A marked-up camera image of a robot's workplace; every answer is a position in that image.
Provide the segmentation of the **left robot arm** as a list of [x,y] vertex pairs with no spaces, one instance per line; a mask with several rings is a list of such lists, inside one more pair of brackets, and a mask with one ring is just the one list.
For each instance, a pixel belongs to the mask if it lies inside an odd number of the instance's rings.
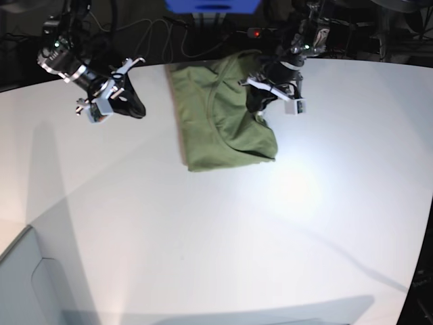
[[262,115],[271,102],[281,100],[286,113],[305,113],[301,69],[308,58],[325,53],[329,32],[325,1],[295,2],[287,20],[268,33],[277,43],[275,51],[258,54],[254,58],[258,68],[239,81],[248,88],[248,111]]

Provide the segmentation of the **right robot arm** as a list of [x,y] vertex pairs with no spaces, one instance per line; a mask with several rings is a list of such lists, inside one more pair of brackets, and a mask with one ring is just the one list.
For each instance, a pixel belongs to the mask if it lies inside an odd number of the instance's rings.
[[93,124],[113,114],[141,119],[146,109],[137,95],[129,71],[144,58],[123,58],[113,46],[118,27],[118,7],[110,2],[111,25],[91,34],[84,27],[90,1],[65,1],[62,11],[43,25],[43,44],[37,63],[65,83],[75,84],[86,96],[76,102],[77,115],[86,114]]

